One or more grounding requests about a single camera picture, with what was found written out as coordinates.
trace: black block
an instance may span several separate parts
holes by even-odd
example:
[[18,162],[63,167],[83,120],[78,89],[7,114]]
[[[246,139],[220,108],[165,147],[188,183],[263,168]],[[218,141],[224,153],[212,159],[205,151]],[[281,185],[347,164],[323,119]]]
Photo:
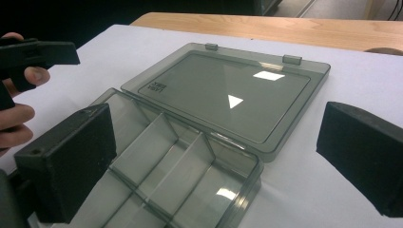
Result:
[[82,109],[15,154],[31,180],[43,222],[69,223],[116,156],[109,106]]
[[317,152],[381,215],[403,217],[403,129],[347,104],[329,102]]

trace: person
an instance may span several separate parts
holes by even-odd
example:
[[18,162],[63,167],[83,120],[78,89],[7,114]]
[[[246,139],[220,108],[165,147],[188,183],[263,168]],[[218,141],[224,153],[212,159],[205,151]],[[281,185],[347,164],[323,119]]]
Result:
[[[15,32],[9,32],[3,37],[24,39],[22,35]],[[27,67],[24,70],[24,75],[29,83],[36,86],[43,85],[50,79],[49,72],[38,66]],[[21,93],[15,88],[11,79],[3,80],[2,83],[11,97]],[[26,104],[15,104],[13,108],[0,111],[0,157],[7,153],[11,147],[26,143],[32,139],[32,131],[24,123],[31,120],[34,115],[34,109]]]

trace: clear lid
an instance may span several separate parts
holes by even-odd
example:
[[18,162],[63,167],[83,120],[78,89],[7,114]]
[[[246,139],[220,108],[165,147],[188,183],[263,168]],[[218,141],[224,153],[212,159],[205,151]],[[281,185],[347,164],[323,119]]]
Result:
[[269,162],[329,70],[294,56],[188,44],[122,90]]

